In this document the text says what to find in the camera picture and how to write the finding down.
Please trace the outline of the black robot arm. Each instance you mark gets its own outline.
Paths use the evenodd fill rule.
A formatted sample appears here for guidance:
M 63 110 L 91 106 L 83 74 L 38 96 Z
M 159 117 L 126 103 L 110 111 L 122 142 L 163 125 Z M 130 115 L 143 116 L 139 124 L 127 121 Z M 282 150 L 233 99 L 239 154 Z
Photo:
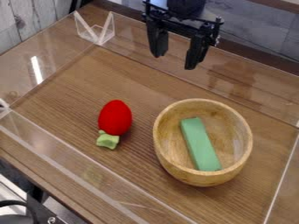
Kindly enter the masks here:
M 211 46 L 221 42 L 225 19 L 206 8 L 207 0 L 143 0 L 143 19 L 152 55 L 159 58 L 168 51 L 168 32 L 191 40 L 184 69 L 193 70 L 203 62 Z

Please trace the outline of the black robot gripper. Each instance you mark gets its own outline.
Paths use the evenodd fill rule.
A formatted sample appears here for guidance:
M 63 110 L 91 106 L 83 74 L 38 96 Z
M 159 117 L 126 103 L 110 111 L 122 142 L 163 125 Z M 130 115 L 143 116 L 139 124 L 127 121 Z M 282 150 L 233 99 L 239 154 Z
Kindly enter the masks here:
M 206 27 L 207 35 L 202 32 L 191 37 L 190 49 L 186 54 L 184 69 L 193 70 L 203 62 L 210 45 L 215 46 L 221 39 L 222 16 L 207 8 L 207 0 L 143 0 L 144 13 L 190 30 Z M 168 51 L 168 31 L 155 22 L 147 21 L 147 37 L 152 55 L 159 58 Z

